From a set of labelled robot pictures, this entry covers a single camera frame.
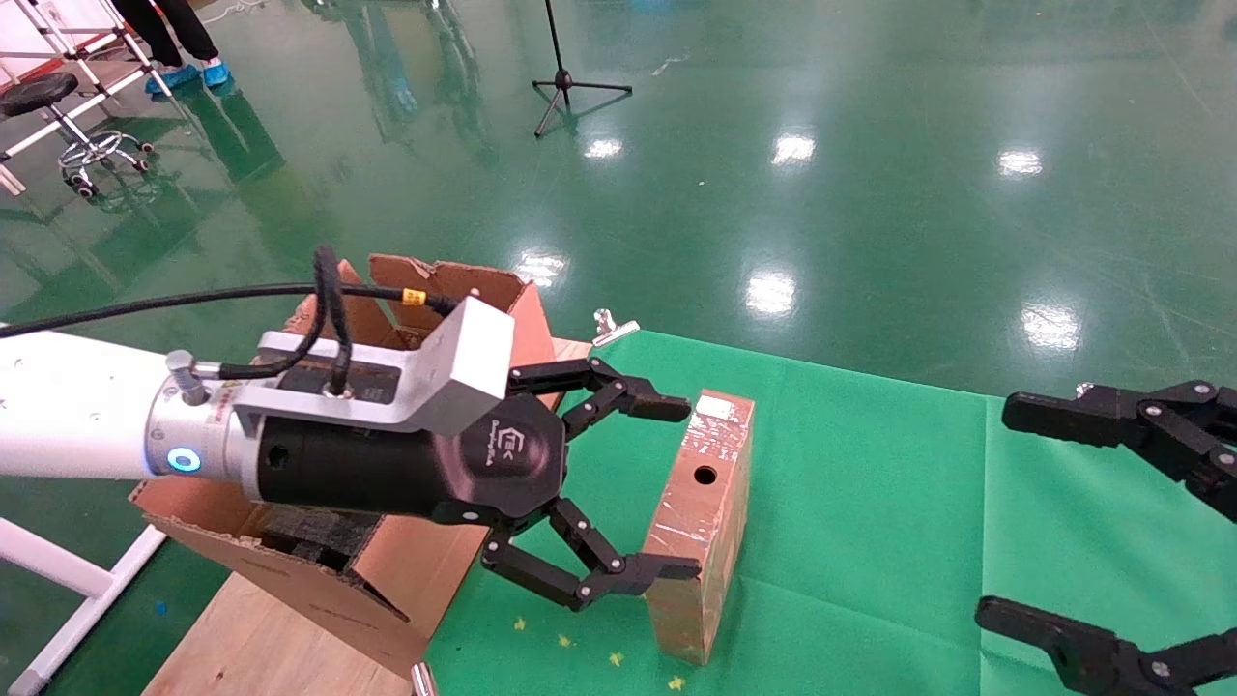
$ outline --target open cardboard box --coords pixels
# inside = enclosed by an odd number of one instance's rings
[[[340,263],[344,282],[361,282]],[[370,256],[374,282],[463,298],[476,288],[482,300],[516,319],[512,366],[554,360],[549,324],[537,286],[510,272],[464,263],[426,263],[403,256]],[[285,330],[304,333],[314,312],[307,297]],[[392,303],[392,321],[376,299],[344,299],[355,341],[417,347],[438,325],[427,307]],[[554,397],[544,397],[550,405]],[[216,481],[163,478],[130,496],[146,519],[172,539],[270,592],[323,629],[401,676],[421,661],[430,637],[480,550],[486,528],[438,527],[427,520],[383,517],[361,551],[341,571],[262,546],[259,535],[271,506],[245,498],[240,487]]]

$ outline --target tripod stand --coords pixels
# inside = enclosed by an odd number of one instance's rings
[[[542,116],[542,122],[538,124],[537,130],[533,131],[533,135],[537,137],[541,137],[542,134],[546,132],[546,124],[549,122],[550,114],[553,114],[554,109],[558,108],[559,99],[563,100],[563,104],[568,106],[571,105],[571,98],[568,95],[568,91],[570,91],[573,87],[616,89],[631,94],[630,84],[600,84],[596,82],[575,82],[571,79],[571,73],[567,72],[567,68],[563,67],[563,52],[559,51],[558,47],[558,28],[554,27],[554,7],[550,5],[550,0],[546,0],[546,16],[549,19],[549,36],[554,40],[554,61],[558,62],[558,72],[554,73],[554,79],[533,80],[533,87],[554,87],[554,98],[549,100],[549,106],[546,108],[546,115]]]

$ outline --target glossy floor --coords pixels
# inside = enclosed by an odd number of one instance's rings
[[[163,151],[150,180],[121,174],[89,204],[38,152],[15,159],[32,190],[0,200],[0,316],[304,278],[309,250],[329,241],[353,258],[515,268],[542,284],[567,336],[589,335],[593,309],[609,307],[656,330],[988,394],[1233,384],[1237,4],[557,10],[574,77],[635,93],[594,110],[616,94],[574,90],[576,115],[539,141],[546,99],[528,80],[554,64],[536,0],[229,12],[209,28],[230,91],[182,93],[187,122],[169,104],[135,105],[136,90],[116,109]],[[32,122],[0,122],[0,135]],[[244,360],[289,308],[224,303],[83,333]],[[59,527],[92,528],[100,558],[118,543],[93,520],[137,524],[109,487],[0,493],[4,514],[31,527],[48,499],[105,499],[89,519],[56,512]],[[199,606],[186,588],[209,596],[220,576],[177,559],[134,595],[179,584],[186,611]],[[43,597],[2,572],[7,605]],[[111,692],[140,690],[156,660],[116,664],[169,650],[174,630],[147,630],[167,614],[127,607],[113,635],[142,639],[92,642],[69,679],[110,660]],[[35,630],[28,613],[0,613],[0,676],[63,616]]]

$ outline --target cardboard box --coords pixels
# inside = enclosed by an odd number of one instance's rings
[[[346,261],[340,273],[344,282],[361,282]],[[370,257],[370,273],[380,284],[454,297],[476,288],[481,299],[516,318],[512,366],[554,360],[537,287],[513,273],[386,255]],[[301,302],[285,329],[303,333],[314,302],[314,297]],[[346,297],[345,304],[354,340],[371,345],[417,347],[440,320],[426,307],[393,305],[392,323],[375,299]],[[546,399],[553,403],[554,398]],[[487,533],[480,527],[438,527],[387,516],[361,551],[335,571],[262,546],[259,535],[273,508],[250,502],[239,486],[163,478],[139,486],[130,499],[172,539],[245,576],[403,677],[424,655]]]
[[[705,665],[743,543],[756,404],[701,392],[653,516],[644,553],[700,561],[693,580],[658,580],[644,601],[662,651]]]

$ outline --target black pants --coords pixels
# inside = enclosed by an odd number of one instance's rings
[[[151,47],[151,57],[167,67],[177,68],[184,64],[181,52],[176,49],[172,36],[167,32],[163,20],[151,7],[150,0],[111,0],[113,5],[120,10],[120,16],[125,17],[129,26],[134,27],[137,36],[142,37]],[[167,22],[176,30],[176,37],[181,40],[181,46],[190,56],[199,61],[209,61],[219,56],[219,51],[210,41],[207,27],[202,26],[198,15],[189,7],[186,0],[155,0],[158,9],[163,11]]]

